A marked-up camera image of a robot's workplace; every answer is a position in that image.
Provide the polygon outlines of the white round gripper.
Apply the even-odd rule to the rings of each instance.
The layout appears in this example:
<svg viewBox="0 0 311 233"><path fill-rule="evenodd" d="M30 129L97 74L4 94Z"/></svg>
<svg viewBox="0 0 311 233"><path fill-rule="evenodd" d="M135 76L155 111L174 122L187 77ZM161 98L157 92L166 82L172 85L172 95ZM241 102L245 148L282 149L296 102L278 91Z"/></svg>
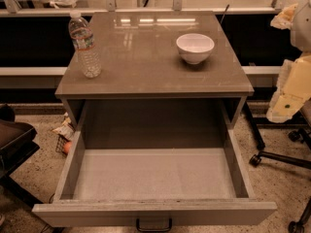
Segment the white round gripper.
<svg viewBox="0 0 311 233"><path fill-rule="evenodd" d="M282 30L291 29L297 6L295 3L284 8L270 21L270 25ZM311 98L311 55L303 55L291 64L282 90L283 94L274 93L269 102L266 117L271 122L283 123L292 119L304 102Z"/></svg>

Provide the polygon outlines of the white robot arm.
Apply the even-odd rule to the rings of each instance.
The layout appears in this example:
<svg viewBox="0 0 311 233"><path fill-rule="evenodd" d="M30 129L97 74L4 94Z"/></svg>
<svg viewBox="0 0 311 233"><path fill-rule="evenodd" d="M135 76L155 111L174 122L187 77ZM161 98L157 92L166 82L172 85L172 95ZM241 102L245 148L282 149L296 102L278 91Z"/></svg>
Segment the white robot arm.
<svg viewBox="0 0 311 233"><path fill-rule="evenodd" d="M289 29L291 44L301 51L296 60L284 60L266 113L269 121L283 123L311 98L311 0L300 0L286 7L270 25Z"/></svg>

